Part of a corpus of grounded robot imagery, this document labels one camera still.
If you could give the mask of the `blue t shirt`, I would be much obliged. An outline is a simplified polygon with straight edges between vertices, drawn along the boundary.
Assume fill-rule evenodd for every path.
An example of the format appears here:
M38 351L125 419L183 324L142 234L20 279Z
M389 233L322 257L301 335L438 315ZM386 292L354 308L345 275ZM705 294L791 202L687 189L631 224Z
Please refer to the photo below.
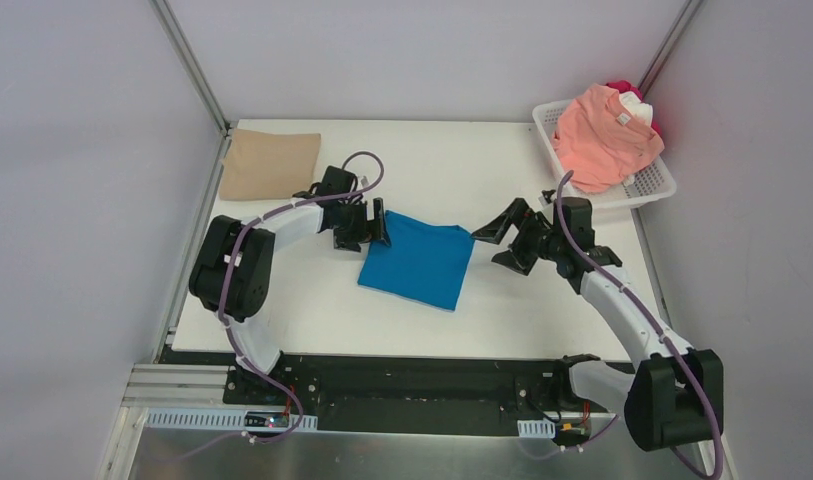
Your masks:
M445 311L456 309L474 248L459 225L431 225L387 211L390 244L373 243L358 285Z

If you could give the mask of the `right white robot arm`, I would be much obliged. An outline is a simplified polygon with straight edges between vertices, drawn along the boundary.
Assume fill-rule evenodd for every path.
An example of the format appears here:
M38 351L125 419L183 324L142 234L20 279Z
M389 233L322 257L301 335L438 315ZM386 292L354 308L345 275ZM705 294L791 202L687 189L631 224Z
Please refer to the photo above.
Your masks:
M549 384L551 400L565 410L586 400L624 419L632 440L646 452L709 441L722 450L723 363L668 327L633 291L623 263L596 242L592 205L579 197L552 205L553 216L517 198L472 233L498 244L511 228L511 244L492 261L527 275L540 260L565 279L605 320L632 365L622 372L591 354L566 356Z

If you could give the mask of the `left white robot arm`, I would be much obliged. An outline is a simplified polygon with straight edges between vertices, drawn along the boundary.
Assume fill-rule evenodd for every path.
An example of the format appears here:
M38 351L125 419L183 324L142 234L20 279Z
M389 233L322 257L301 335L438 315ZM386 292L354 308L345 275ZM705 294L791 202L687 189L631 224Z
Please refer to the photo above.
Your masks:
M261 403L275 404L287 390L287 378L274 369L282 349L260 315L276 253L325 231L336 250L390 245L384 201L365 199L370 188L354 173L330 166L321 181L283 206L247 220L218 215L210 221L188 291L221 323L237 364L252 372L248 389Z

